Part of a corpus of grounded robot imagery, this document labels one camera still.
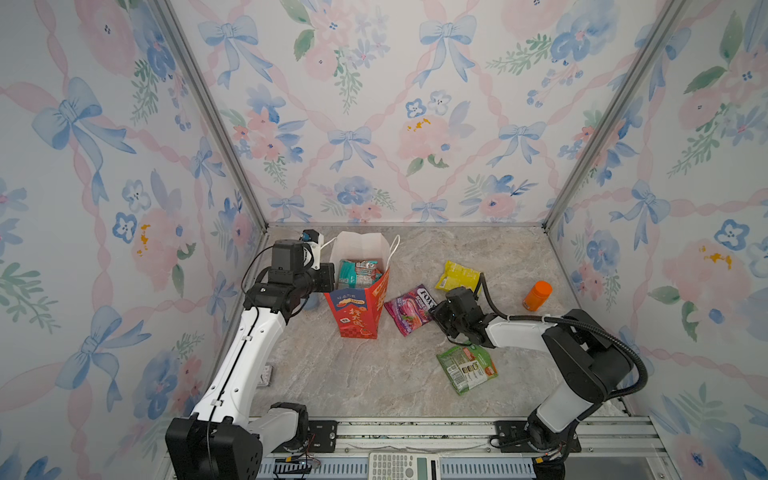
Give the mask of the grey calculator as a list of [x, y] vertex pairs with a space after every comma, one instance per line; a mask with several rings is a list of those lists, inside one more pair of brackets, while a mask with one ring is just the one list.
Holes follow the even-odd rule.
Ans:
[[436, 455], [374, 452], [369, 455], [369, 480], [440, 480]]

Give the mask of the teal Fox's candy bag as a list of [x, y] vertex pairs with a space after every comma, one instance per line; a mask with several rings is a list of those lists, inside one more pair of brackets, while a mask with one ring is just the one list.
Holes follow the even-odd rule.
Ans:
[[353, 261], [342, 260], [338, 270], [338, 289], [357, 287], [357, 269]]

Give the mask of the red paper gift bag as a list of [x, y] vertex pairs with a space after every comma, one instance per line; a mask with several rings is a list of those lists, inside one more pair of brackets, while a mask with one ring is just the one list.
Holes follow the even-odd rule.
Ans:
[[[375, 340], [384, 310], [392, 258], [401, 243], [396, 235], [388, 241], [381, 233], [343, 231], [335, 237], [330, 262], [336, 267], [335, 289], [325, 293], [339, 333], [343, 338]], [[369, 286], [344, 286], [341, 279], [343, 263], [375, 261], [378, 275]]]

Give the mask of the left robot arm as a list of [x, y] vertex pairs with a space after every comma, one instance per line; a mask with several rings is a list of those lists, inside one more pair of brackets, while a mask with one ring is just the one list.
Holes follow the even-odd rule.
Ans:
[[165, 442], [179, 479], [254, 479], [265, 455], [303, 453], [310, 443], [306, 406], [273, 404], [251, 419], [264, 367], [286, 329], [315, 292], [334, 286], [335, 267], [321, 260], [324, 237], [305, 230], [298, 240], [268, 247], [271, 263], [245, 293], [234, 340], [207, 392], [190, 415], [171, 421]]

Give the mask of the light green snack bag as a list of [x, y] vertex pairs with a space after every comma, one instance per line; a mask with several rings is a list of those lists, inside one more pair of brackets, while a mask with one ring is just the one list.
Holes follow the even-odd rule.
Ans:
[[478, 345], [454, 345], [436, 359], [458, 395], [464, 395], [498, 376], [490, 354]]

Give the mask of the yellow chips snack bag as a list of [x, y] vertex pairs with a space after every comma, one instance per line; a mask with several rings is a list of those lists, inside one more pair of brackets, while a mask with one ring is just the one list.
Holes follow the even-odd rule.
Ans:
[[443, 292], [449, 292], [455, 288], [464, 287], [475, 291], [480, 281], [480, 272], [464, 267], [456, 262], [447, 261], [444, 270], [438, 279], [435, 288]]

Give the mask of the small square clock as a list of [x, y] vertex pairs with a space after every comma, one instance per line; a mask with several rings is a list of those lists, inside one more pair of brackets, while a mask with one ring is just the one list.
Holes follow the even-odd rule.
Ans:
[[273, 375], [274, 368], [272, 365], [265, 365], [264, 368], [261, 371], [259, 381], [257, 384], [258, 388], [265, 388], [268, 387], [271, 384], [271, 379]]

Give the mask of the orange plastic bottle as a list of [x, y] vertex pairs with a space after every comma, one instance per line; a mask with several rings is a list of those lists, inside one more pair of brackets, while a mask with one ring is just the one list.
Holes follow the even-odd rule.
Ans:
[[537, 281], [523, 300], [523, 307], [531, 312], [537, 311], [550, 297], [553, 287], [546, 281]]

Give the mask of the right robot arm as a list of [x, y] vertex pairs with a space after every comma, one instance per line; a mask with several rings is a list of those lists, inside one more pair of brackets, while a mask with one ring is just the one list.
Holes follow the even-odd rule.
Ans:
[[525, 445], [546, 456], [563, 455], [579, 423], [605, 402], [635, 393], [648, 374], [638, 355], [580, 309], [563, 316], [485, 313], [476, 294], [459, 287], [430, 309], [446, 337], [463, 335], [472, 346], [528, 349], [551, 356], [562, 382], [516, 433], [498, 433], [495, 448]]

